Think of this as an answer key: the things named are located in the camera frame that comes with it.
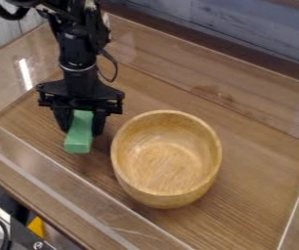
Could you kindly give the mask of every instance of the wooden table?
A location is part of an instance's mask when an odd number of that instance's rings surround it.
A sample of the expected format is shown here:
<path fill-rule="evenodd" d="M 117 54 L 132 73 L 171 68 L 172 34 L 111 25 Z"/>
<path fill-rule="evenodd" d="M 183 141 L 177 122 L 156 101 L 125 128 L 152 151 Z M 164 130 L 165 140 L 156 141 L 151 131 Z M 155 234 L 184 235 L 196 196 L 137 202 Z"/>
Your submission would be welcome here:
<path fill-rule="evenodd" d="M 61 77 L 49 28 L 0 51 L 0 184 L 89 249 L 299 249 L 297 223 L 297 233 L 284 240 L 299 197 L 297 77 L 116 16 L 112 27 L 109 52 L 123 62 L 115 87 L 127 93 L 125 113 L 108 119 L 89 155 L 64 152 L 65 135 L 52 112 L 37 106 L 36 92 L 20 98 L 28 86 L 23 63 L 33 84 Z M 112 74 L 107 61 L 100 67 Z M 209 193 L 171 211 L 129 198 L 109 160 L 121 125 L 156 109 L 203 118 L 223 143 Z M 96 188 L 112 197 L 109 203 Z"/>

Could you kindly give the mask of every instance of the green block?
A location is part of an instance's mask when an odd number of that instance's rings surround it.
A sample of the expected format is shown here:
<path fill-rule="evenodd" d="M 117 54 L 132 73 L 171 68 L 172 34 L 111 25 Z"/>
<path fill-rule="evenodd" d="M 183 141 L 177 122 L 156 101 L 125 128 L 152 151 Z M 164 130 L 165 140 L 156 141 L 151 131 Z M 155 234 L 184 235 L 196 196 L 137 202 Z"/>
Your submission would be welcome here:
<path fill-rule="evenodd" d="M 64 148 L 68 153 L 89 153 L 92 145 L 92 118 L 91 111 L 75 111 L 72 127 L 65 139 Z"/>

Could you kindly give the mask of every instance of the bowl rim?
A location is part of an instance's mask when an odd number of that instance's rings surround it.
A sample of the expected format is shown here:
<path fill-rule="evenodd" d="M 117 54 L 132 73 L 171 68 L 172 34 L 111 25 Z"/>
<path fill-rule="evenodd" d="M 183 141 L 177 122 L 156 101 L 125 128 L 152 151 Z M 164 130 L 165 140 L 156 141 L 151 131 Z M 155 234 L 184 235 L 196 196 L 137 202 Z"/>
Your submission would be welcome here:
<path fill-rule="evenodd" d="M 155 192 L 153 189 L 135 186 L 132 184 L 129 178 L 124 175 L 124 171 L 121 170 L 119 160 L 117 160 L 117 153 L 116 152 L 117 152 L 117 147 L 119 147 L 119 139 L 120 139 L 124 131 L 128 129 L 128 127 L 131 126 L 131 124 L 135 121 L 143 119 L 147 116 L 151 116 L 151 115 L 155 115 L 155 114 L 161 114 L 161 113 L 163 114 L 179 114 L 179 115 L 185 116 L 187 118 L 191 118 L 196 122 L 199 122 L 208 129 L 209 134 L 211 134 L 211 136 L 213 138 L 216 149 L 217 149 L 217 151 L 216 151 L 217 162 L 216 162 L 216 164 L 213 166 L 213 172 L 192 188 L 189 188 L 187 190 L 187 192 L 183 191 L 183 190 L 179 190 L 175 193 L 163 192 L 163 191 Z M 116 136 L 115 136 L 113 141 L 112 141 L 112 147 L 111 147 L 111 159 L 112 159 L 112 166 L 113 166 L 113 171 L 115 171 L 116 177 L 119 176 L 121 178 L 123 182 L 125 182 L 127 185 L 129 187 L 132 187 L 133 189 L 136 189 L 137 191 L 140 191 L 140 192 L 143 192 L 143 193 L 145 193 L 148 195 L 157 195 L 160 197 L 180 196 L 180 195 L 184 195 L 187 193 L 192 193 L 192 192 L 197 191 L 201 187 L 204 187 L 217 175 L 217 172 L 219 172 L 219 169 L 220 169 L 220 166 L 221 166 L 221 155 L 223 155 L 221 142 L 220 142 L 220 139 L 219 139 L 219 136 L 217 136 L 215 130 L 208 125 L 208 123 L 201 118 L 195 116 L 193 114 L 189 114 L 189 113 L 179 111 L 179 110 L 168 110 L 168 109 L 161 109 L 161 110 L 144 112 L 140 115 L 135 116 L 131 120 L 128 120 L 125 122 L 125 124 L 123 125 L 121 129 L 119 130 L 119 132 L 116 133 Z"/>

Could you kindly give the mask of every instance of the cable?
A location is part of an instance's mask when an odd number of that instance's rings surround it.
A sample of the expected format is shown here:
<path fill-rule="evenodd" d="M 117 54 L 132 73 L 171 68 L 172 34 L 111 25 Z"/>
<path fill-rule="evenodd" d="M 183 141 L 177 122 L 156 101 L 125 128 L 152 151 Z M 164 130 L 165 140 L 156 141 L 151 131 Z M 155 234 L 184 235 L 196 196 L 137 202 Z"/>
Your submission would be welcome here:
<path fill-rule="evenodd" d="M 19 8 L 16 13 L 8 12 L 8 10 L 0 5 L 0 17 L 9 21 L 20 20 L 25 17 L 27 13 L 29 12 L 29 9 L 27 8 Z"/>
<path fill-rule="evenodd" d="M 117 78 L 117 75 L 119 75 L 119 62 L 115 60 L 115 58 L 112 57 L 112 55 L 105 51 L 105 50 L 101 50 L 100 53 L 104 55 L 104 57 L 107 59 L 109 59 L 113 63 L 113 66 L 115 66 L 115 75 L 112 78 L 108 78 L 103 72 L 100 71 L 99 67 L 97 67 L 97 72 L 100 74 L 100 76 L 103 77 L 103 79 L 108 82 L 115 82 L 116 78 Z"/>
<path fill-rule="evenodd" d="M 1 245 L 0 250 L 9 250 L 9 247 L 10 247 L 9 233 L 8 233 L 6 225 L 2 223 L 2 221 L 0 221 L 0 227 L 1 227 L 1 230 L 4 231 L 4 240 L 2 240 L 2 245 Z"/>

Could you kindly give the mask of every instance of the wooden bowl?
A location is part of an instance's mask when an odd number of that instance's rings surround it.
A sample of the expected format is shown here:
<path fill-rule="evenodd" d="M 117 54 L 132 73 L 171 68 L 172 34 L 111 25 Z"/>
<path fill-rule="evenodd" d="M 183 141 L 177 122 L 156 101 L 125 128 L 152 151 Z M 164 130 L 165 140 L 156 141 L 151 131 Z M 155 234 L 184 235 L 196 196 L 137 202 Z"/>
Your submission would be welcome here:
<path fill-rule="evenodd" d="M 149 207 L 177 208 L 207 193 L 220 167 L 221 145 L 201 119 L 160 110 L 127 122 L 115 137 L 111 156 L 129 195 Z"/>

